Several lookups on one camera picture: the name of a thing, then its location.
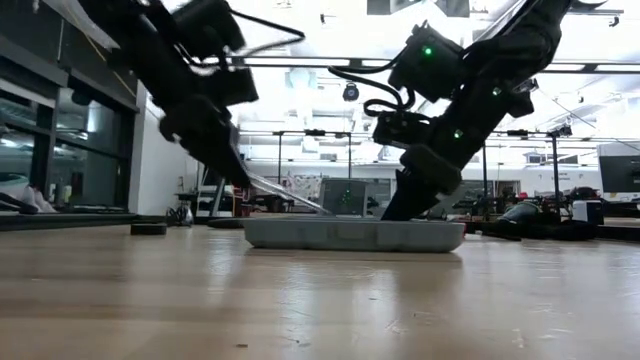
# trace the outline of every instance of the fluorescent light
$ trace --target fluorescent light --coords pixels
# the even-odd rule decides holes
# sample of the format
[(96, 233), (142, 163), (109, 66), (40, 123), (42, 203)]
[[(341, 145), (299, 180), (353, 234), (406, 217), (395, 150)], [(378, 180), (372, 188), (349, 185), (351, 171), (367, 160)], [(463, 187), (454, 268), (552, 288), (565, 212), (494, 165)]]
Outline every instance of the fluorescent light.
[(362, 66), (380, 67), (389, 64), (389, 60), (364, 60)]
[(584, 69), (583, 64), (550, 64), (543, 71), (580, 71)]
[(288, 57), (280, 58), (247, 58), (244, 59), (244, 63), (250, 66), (282, 66), (282, 67), (318, 67), (323, 68), (327, 66), (347, 66), (349, 60), (347, 59), (295, 59)]
[(240, 136), (276, 136), (269, 131), (240, 131)]
[(640, 65), (636, 64), (617, 64), (617, 65), (598, 65), (596, 71), (612, 71), (612, 72), (625, 72), (634, 71), (640, 72)]

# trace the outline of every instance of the camera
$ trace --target camera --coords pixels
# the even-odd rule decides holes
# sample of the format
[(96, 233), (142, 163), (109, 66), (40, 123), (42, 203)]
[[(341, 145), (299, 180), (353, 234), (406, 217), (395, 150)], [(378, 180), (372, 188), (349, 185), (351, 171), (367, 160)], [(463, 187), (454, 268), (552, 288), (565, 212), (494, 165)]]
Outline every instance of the camera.
[(347, 83), (347, 86), (342, 92), (342, 99), (344, 99), (344, 101), (356, 101), (359, 97), (360, 90), (358, 90), (358, 86), (354, 82)]

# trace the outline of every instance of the white wall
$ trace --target white wall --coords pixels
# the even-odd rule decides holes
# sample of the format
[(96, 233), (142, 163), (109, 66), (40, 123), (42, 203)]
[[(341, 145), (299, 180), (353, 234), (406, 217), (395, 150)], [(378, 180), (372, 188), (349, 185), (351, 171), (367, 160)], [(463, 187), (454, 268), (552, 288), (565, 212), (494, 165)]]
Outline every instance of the white wall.
[(140, 113), (135, 119), (129, 210), (140, 215), (164, 215), (168, 207), (177, 205), (180, 177), (184, 178), (186, 191), (195, 187), (196, 162), (180, 145), (160, 135), (157, 118), (163, 112), (151, 103), (141, 84), (137, 106)]

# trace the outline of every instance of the wooden table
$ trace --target wooden table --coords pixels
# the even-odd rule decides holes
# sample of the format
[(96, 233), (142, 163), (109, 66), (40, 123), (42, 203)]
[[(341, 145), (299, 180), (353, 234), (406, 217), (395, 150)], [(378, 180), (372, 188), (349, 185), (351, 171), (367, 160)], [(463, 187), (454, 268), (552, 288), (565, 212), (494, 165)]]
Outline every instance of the wooden table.
[(0, 233), (0, 359), (637, 359), (640, 248), (252, 250), (242, 232)]

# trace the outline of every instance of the wire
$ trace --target wire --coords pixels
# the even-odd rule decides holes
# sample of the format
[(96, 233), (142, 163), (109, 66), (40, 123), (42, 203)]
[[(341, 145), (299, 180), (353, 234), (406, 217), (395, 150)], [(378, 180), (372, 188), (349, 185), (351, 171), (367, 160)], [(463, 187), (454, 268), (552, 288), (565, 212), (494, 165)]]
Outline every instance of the wire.
[(338, 70), (338, 69), (336, 69), (336, 68), (334, 68), (332, 66), (327, 68), (327, 70), (329, 71), (329, 73), (331, 73), (331, 74), (333, 74), (333, 75), (335, 75), (337, 77), (341, 77), (343, 79), (350, 80), (350, 81), (353, 81), (353, 82), (359, 82), (359, 83), (362, 83), (362, 84), (369, 85), (369, 86), (372, 86), (374, 88), (380, 89), (382, 91), (388, 92), (389, 94), (391, 94), (395, 98), (396, 103), (397, 103), (397, 105), (394, 105), (394, 104), (391, 104), (390, 102), (386, 102), (385, 101), (385, 103), (389, 104), (387, 106), (389, 106), (390, 108), (400, 107), (402, 105), (402, 98), (400, 97), (400, 94), (398, 94), (398, 92), (394, 88), (392, 88), (391, 86), (384, 85), (384, 84), (381, 84), (381, 83), (379, 83), (377, 81), (366, 79), (366, 78), (363, 78), (363, 77), (360, 77), (360, 76), (355, 76), (355, 75), (348, 74), (348, 73), (340, 71), (340, 70)]
[(413, 89), (407, 89), (407, 102), (404, 103), (403, 107), (405, 109), (411, 108), (416, 104), (416, 92)]
[[(64, 7), (67, 10), (67, 13), (69, 13), (69, 15), (71, 15), (71, 18), (73, 19), (73, 22), (75, 23), (75, 27), (80, 29), (80, 22), (78, 21), (78, 18), (76, 17), (75, 13), (73, 11), (71, 11), (71, 8), (69, 8), (69, 3), (67, 1), (63, 1), (64, 3)], [(95, 42), (93, 41), (93, 39), (91, 39), (91, 37), (89, 35), (87, 35), (84, 31), (80, 30), (80, 32), (84, 35), (84, 37), (87, 39), (87, 41), (89, 42), (89, 45), (91, 45), (91, 47), (93, 48), (93, 50), (96, 52), (96, 54), (98, 54), (98, 57), (105, 62), (105, 64), (107, 63), (107, 58), (100, 52), (100, 50), (98, 49), (98, 46), (95, 44)], [(131, 96), (133, 96), (134, 98), (137, 98), (138, 96), (136, 95), (136, 93), (131, 90), (131, 88), (129, 87), (129, 85), (127, 85), (127, 83), (124, 81), (124, 79), (122, 78), (122, 76), (120, 76), (120, 74), (118, 74), (117, 72), (115, 72), (114, 70), (111, 70), (111, 72), (116, 76), (116, 78), (118, 79), (118, 81), (120, 82), (120, 84), (122, 84), (122, 86), (124, 86), (124, 88), (127, 90), (127, 92), (129, 94), (131, 94)]]
[(279, 30), (279, 31), (282, 31), (282, 32), (286, 32), (286, 33), (289, 33), (289, 34), (292, 34), (292, 35), (296, 36), (293, 39), (276, 41), (276, 42), (273, 42), (273, 43), (269, 43), (269, 44), (266, 44), (266, 45), (259, 46), (259, 47), (255, 48), (255, 49), (250, 50), (246, 54), (242, 55), (243, 57), (250, 57), (250, 56), (253, 56), (253, 55), (257, 54), (257, 53), (263, 52), (265, 50), (273, 49), (273, 48), (279, 47), (279, 46), (297, 44), (299, 42), (304, 41), (304, 39), (306, 39), (305, 34), (300, 30), (296, 30), (294, 28), (290, 28), (290, 27), (287, 27), (287, 26), (276, 24), (276, 23), (273, 23), (271, 21), (260, 19), (260, 18), (251, 16), (251, 15), (243, 14), (243, 13), (238, 12), (238, 11), (233, 10), (233, 9), (229, 9), (229, 12), (231, 14), (237, 16), (237, 17), (241, 17), (243, 19), (258, 23), (260, 25), (264, 25), (266, 27), (270, 27), (272, 29), (276, 29), (276, 30)]
[(380, 67), (368, 68), (368, 67), (355, 67), (355, 66), (332, 66), (333, 69), (338, 71), (352, 73), (352, 74), (377, 74), (383, 71), (390, 70), (400, 59), (400, 56), (404, 53), (404, 49), (396, 55), (391, 61)]
[[(591, 124), (590, 122), (588, 122), (587, 120), (583, 119), (580, 115), (576, 114), (575, 112), (573, 112), (572, 110), (570, 110), (570, 109), (569, 109), (569, 108), (567, 108), (566, 106), (564, 106), (564, 105), (560, 104), (560, 102), (559, 102), (558, 100), (554, 99), (552, 96), (550, 96), (550, 95), (549, 95), (549, 94), (547, 94), (546, 92), (542, 91), (542, 89), (538, 89), (538, 91), (539, 91), (542, 95), (544, 95), (546, 98), (548, 98), (549, 100), (551, 100), (554, 104), (558, 105), (562, 110), (564, 110), (564, 111), (568, 112), (568, 113), (569, 113), (571, 116), (573, 116), (574, 118), (576, 118), (576, 119), (578, 119), (578, 120), (582, 121), (583, 123), (585, 123), (585, 124), (587, 124), (587, 125), (591, 126), (593, 129), (598, 130), (598, 128), (597, 128), (595, 125), (593, 125), (593, 124)], [(620, 139), (616, 139), (616, 138), (613, 138), (613, 140), (614, 140), (615, 142), (619, 142), (620, 144), (623, 144), (623, 145), (625, 145), (625, 146), (628, 146), (628, 147), (630, 147), (631, 149), (633, 149), (633, 150), (637, 151), (638, 153), (640, 153), (640, 148), (638, 148), (638, 147), (636, 147), (636, 146), (633, 146), (633, 145), (629, 144), (628, 142), (625, 142), (625, 141), (622, 141), (622, 140), (620, 140)]]

